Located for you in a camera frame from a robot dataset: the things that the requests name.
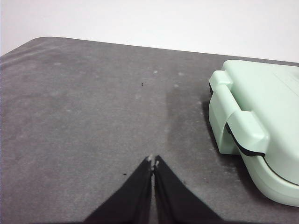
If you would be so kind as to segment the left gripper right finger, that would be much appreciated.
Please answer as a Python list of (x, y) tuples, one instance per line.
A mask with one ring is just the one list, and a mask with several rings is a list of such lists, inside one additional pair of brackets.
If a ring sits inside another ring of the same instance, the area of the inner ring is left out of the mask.
[(155, 157), (154, 176), (160, 224), (222, 223), (222, 218), (196, 197), (159, 155)]

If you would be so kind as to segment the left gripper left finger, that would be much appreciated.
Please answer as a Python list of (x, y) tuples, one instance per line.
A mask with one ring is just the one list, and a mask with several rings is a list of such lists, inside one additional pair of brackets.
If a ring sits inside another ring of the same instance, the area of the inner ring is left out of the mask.
[(146, 157), (124, 184), (91, 213), (85, 224), (147, 224), (151, 205), (152, 156)]

